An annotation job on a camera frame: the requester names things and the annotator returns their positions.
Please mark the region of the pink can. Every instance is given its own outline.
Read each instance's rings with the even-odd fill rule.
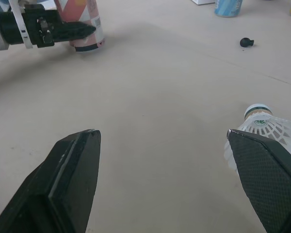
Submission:
[[[55,4],[63,21],[81,21],[96,27],[96,31],[89,37],[70,42],[77,52],[94,50],[104,44],[96,0],[55,0]]]

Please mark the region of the shuttlecock cork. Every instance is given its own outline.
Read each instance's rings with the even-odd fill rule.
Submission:
[[[238,130],[278,141],[291,154],[291,121],[273,116],[270,108],[264,104],[253,104],[248,107],[244,119]],[[233,151],[228,141],[225,144],[224,157],[228,166],[237,172]]]

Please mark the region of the blue can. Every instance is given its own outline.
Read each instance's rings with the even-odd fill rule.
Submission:
[[[235,17],[241,10],[243,0],[216,0],[214,13],[220,17]]]

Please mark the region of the small black object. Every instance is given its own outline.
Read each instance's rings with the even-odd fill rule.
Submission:
[[[26,5],[22,16],[30,41],[38,48],[84,39],[96,31],[83,22],[63,22],[57,10],[45,10],[41,4]],[[13,12],[0,12],[0,31],[10,45],[23,43]]]
[[[97,186],[100,132],[58,141],[0,215],[0,233],[85,233]]]
[[[242,47],[246,48],[248,46],[253,46],[254,40],[250,40],[249,38],[243,38],[240,44]]]

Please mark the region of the white bracket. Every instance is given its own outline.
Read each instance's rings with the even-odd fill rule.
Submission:
[[[21,15],[18,1],[17,0],[9,0],[9,3],[11,6],[11,9],[12,9],[12,12],[14,14],[21,38],[23,39],[26,48],[32,49],[33,48],[32,43],[30,41],[23,16]]]

